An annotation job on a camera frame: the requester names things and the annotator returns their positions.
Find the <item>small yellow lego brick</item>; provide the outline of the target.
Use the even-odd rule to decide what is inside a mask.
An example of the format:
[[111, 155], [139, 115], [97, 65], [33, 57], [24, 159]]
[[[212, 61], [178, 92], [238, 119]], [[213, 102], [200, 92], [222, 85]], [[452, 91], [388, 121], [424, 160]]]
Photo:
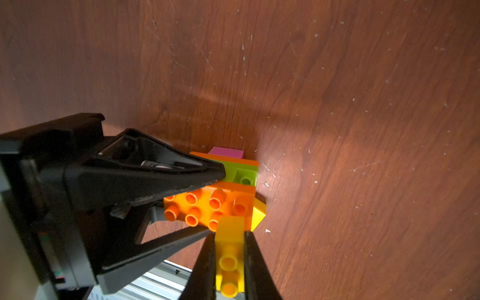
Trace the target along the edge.
[[254, 199], [254, 206], [252, 211], [251, 231], [253, 232], [260, 223], [265, 219], [267, 213], [267, 206], [264, 201], [257, 197]]

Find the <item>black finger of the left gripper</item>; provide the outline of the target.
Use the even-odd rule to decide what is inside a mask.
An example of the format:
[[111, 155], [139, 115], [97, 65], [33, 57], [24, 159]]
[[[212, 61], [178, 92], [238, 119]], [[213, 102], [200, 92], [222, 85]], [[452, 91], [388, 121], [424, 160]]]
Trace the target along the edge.
[[226, 176], [215, 161], [181, 152], [135, 129], [102, 136], [64, 172], [75, 210], [135, 206], [211, 185]]
[[144, 244], [119, 241], [102, 263], [97, 282], [103, 293], [115, 294], [178, 251], [210, 234], [205, 227], [187, 227]]

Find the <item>long green lego brick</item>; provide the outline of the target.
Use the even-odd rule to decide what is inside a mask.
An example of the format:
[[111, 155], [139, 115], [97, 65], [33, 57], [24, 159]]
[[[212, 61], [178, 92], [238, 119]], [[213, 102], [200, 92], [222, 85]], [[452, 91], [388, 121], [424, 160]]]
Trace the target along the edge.
[[216, 160], [221, 163], [226, 171], [223, 181], [245, 186], [257, 185], [259, 162], [248, 161], [247, 163]]

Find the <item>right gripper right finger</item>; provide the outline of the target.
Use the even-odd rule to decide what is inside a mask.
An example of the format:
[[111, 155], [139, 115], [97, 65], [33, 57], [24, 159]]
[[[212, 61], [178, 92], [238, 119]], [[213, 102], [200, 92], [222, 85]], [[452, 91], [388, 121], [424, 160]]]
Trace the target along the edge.
[[282, 300], [253, 232], [246, 231], [244, 282], [246, 300]]

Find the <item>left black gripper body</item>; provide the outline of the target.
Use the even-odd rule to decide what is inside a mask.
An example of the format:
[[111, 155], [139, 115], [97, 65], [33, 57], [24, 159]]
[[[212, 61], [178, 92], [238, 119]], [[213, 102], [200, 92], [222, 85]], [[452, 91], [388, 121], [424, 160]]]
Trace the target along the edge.
[[7, 208], [36, 272], [58, 291], [118, 291], [150, 270], [138, 244], [148, 204], [132, 207], [132, 226], [110, 214], [146, 197], [150, 137], [105, 136], [103, 121], [80, 113], [1, 135]]

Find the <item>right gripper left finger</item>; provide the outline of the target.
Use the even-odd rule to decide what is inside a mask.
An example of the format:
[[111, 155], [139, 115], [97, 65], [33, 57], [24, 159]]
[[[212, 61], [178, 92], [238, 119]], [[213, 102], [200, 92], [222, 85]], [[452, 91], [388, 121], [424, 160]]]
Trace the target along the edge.
[[179, 300], [216, 299], [215, 235], [209, 234]]

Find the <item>yellow lego brick front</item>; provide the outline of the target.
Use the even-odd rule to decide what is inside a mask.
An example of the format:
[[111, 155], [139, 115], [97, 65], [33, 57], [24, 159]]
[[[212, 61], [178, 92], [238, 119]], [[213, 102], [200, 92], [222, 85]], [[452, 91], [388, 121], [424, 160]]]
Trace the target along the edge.
[[216, 290], [226, 298], [245, 291], [245, 219], [221, 216], [214, 238]]

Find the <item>orange lego brick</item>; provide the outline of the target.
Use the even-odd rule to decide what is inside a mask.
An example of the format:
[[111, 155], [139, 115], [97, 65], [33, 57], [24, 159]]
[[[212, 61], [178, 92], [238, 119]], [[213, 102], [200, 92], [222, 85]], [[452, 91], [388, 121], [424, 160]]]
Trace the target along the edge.
[[248, 160], [248, 159], [238, 159], [238, 158], [233, 158], [233, 157], [219, 156], [219, 155], [207, 154], [207, 153], [202, 153], [202, 152], [194, 152], [194, 151], [190, 152], [190, 155], [197, 156], [197, 157], [200, 157], [200, 158], [204, 158], [204, 159], [207, 159], [207, 160], [213, 160], [213, 161], [225, 161], [225, 162], [230, 162], [230, 163], [256, 166], [256, 167], [259, 166], [258, 161]]
[[194, 191], [164, 198], [164, 216], [168, 221], [183, 221], [190, 227], [204, 226], [217, 231], [220, 217], [244, 218], [246, 231], [253, 230], [256, 188], [219, 181]]

